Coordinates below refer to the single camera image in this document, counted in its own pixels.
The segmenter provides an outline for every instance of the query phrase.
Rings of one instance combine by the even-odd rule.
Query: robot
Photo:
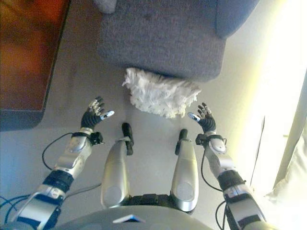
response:
[[[60,208],[72,182],[82,172],[92,146],[102,143],[95,126],[114,114],[104,113],[101,97],[90,102],[81,121],[79,132],[72,134],[64,154],[51,173],[27,199],[3,230],[46,230],[55,227]],[[216,134],[216,123],[209,107],[198,106],[199,116],[188,113],[203,130],[196,144],[205,148],[211,172],[218,180],[226,202],[226,216],[231,230],[276,230],[266,222],[249,187],[235,170],[226,153],[222,136]],[[199,196],[198,169],[192,141],[187,130],[181,130],[176,145],[178,155],[169,195],[145,194],[130,196],[125,158],[133,154],[132,129],[122,125],[123,138],[116,141],[107,157],[102,179],[103,210],[78,218],[55,229],[67,230],[170,230],[210,228],[189,215]]]

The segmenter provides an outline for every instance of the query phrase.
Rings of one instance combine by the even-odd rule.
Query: black robotic glove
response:
[[[92,100],[86,110],[86,112],[83,114],[82,120],[81,120],[81,128],[90,128],[94,130],[95,126],[107,119],[108,117],[112,116],[114,114],[114,111],[110,110],[105,113],[103,113],[104,109],[103,106],[105,104],[103,103],[102,97],[98,96],[94,100]]]
[[[188,113],[188,116],[200,124],[204,133],[216,131],[215,120],[209,107],[205,103],[202,103],[198,108],[200,117],[191,112]]]

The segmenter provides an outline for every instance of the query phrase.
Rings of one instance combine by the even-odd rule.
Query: wire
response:
[[[30,194],[27,194],[27,195],[20,195],[20,196],[16,196],[16,197],[13,197],[5,202],[3,202],[1,205],[0,205],[0,208],[2,208],[4,205],[6,204],[9,204],[10,202],[12,202],[13,200],[16,200],[16,199],[20,199],[20,198],[24,198],[24,197],[29,197]]]
[[[68,198],[68,197],[71,197],[71,196],[74,196],[74,195],[77,195],[77,194],[80,194],[80,193],[84,193],[84,192],[88,192],[88,191],[91,191],[95,188],[98,188],[99,186],[101,186],[101,183],[99,184],[95,184],[95,185],[92,185],[90,187],[85,187],[85,188],[81,188],[81,189],[78,189],[74,192],[71,192],[70,194],[68,194],[65,198],[65,200]]]
[[[205,159],[205,153],[206,153],[206,148],[205,148],[205,151],[203,152],[203,156],[202,156],[202,160],[201,160],[201,177],[202,177],[202,179],[204,180],[204,182],[205,182],[210,188],[213,188],[213,189],[215,189],[215,190],[217,190],[217,191],[222,192],[221,189],[216,188],[216,187],[212,186],[211,184],[209,184],[209,183],[206,181],[206,179],[205,179],[205,177],[204,177],[204,175],[203,175],[203,169],[202,169],[202,168],[203,168],[203,162],[204,162],[204,159]]]
[[[0,198],[2,198],[3,200],[6,201],[6,204],[10,204],[11,206],[13,206],[13,204],[6,198],[4,198],[3,196],[0,195]]]
[[[224,209],[224,216],[223,216],[223,226],[222,229],[225,229],[225,220],[226,220],[226,208],[227,208],[227,204],[225,205],[225,209]]]
[[[8,218],[9,218],[9,215],[13,209],[13,207],[15,207],[15,205],[17,205],[19,202],[22,202],[23,200],[26,200],[28,199],[28,197],[25,197],[25,198],[21,198],[20,200],[16,201],[11,207],[10,209],[7,211],[6,213],[6,216],[5,216],[5,219],[4,219],[4,223],[6,224],[8,222]]]
[[[219,223],[219,220],[217,219],[217,212],[218,210],[220,209],[220,207],[225,203],[226,201],[223,201],[222,203],[219,204],[219,206],[216,208],[216,211],[215,211],[215,221],[217,223],[217,225],[219,226],[220,230],[223,230],[223,228],[221,227],[220,223]]]
[[[52,145],[54,142],[60,140],[62,137],[66,136],[66,135],[69,135],[69,134],[72,134],[72,133],[66,133],[66,134],[60,136],[59,138],[55,139],[55,140],[52,141],[50,144],[48,144],[47,147],[44,149],[44,151],[43,151],[43,153],[42,153],[42,161],[43,161],[43,164],[44,164],[48,169],[52,170],[52,168],[50,168],[50,167],[46,164],[46,162],[45,162],[45,152],[46,152],[46,150],[47,150],[47,149],[50,147],[50,145]]]

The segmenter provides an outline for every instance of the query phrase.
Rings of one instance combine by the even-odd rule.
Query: gray cushion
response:
[[[216,34],[227,38],[246,21],[259,0],[218,0]]]
[[[215,0],[118,0],[104,15],[98,53],[108,62],[208,81],[221,69]]]

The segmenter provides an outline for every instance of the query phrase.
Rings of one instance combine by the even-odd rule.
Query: robot leg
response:
[[[178,160],[170,194],[180,210],[190,212],[197,204],[199,186],[195,151],[187,134],[188,131],[183,129],[179,135],[176,147]]]
[[[125,137],[113,145],[105,164],[100,196],[104,208],[123,205],[130,197],[126,155],[133,152],[133,139],[128,123],[124,123],[122,129]]]

